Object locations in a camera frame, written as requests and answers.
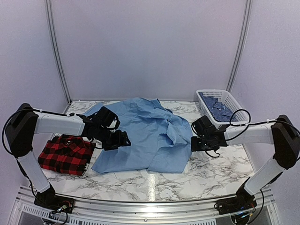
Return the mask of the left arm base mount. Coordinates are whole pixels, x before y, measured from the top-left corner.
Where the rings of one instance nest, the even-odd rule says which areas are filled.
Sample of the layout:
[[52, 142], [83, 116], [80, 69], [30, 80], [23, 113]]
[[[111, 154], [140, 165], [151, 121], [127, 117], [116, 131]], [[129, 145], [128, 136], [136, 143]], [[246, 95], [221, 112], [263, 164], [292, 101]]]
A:
[[55, 195], [54, 198], [41, 199], [36, 198], [34, 204], [46, 209], [50, 209], [55, 213], [66, 212], [68, 214], [72, 213], [75, 200], [69, 197], [63, 197]]

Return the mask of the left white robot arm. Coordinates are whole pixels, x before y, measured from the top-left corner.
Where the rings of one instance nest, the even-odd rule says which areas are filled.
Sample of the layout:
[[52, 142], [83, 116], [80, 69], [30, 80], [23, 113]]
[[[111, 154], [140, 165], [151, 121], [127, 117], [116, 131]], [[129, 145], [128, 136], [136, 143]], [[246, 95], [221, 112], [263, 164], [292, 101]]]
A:
[[54, 209], [59, 205], [59, 198], [34, 154], [35, 136], [54, 133], [81, 136], [100, 141], [103, 150], [116, 150], [131, 145], [127, 133], [119, 130], [119, 125], [118, 116], [104, 106], [96, 113], [85, 116], [49, 112], [23, 103], [5, 122], [2, 144], [37, 190], [37, 199]]

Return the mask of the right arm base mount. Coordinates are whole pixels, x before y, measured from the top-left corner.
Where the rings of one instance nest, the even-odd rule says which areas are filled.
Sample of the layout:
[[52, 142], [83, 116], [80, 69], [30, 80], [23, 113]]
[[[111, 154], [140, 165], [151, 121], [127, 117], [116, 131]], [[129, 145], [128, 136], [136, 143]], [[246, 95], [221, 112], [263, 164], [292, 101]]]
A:
[[256, 206], [257, 202], [255, 198], [251, 197], [249, 201], [246, 201], [243, 197], [236, 196], [217, 200], [214, 208], [219, 212], [220, 215], [223, 215], [252, 209]]

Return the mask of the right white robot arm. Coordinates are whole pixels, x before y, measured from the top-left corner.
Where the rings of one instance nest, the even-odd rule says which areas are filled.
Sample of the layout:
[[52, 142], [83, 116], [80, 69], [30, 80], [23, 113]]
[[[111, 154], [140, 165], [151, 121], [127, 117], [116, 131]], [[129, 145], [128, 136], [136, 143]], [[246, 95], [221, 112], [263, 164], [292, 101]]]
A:
[[217, 151], [233, 145], [268, 145], [273, 149], [270, 158], [237, 190], [232, 206], [244, 209], [257, 192], [276, 181], [284, 171], [295, 166], [300, 158], [300, 132], [286, 115], [262, 122], [227, 124], [216, 127], [207, 116], [191, 125], [191, 150]]

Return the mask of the light blue long sleeve shirt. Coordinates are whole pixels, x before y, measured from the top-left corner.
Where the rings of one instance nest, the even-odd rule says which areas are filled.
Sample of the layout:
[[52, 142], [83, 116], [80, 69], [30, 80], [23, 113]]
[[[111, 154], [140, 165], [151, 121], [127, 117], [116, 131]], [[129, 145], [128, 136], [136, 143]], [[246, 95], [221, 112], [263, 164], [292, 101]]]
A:
[[97, 173], [146, 169], [182, 173], [191, 156], [189, 122], [164, 108], [158, 99], [133, 98], [106, 105], [120, 120], [130, 146], [102, 150], [92, 170]]

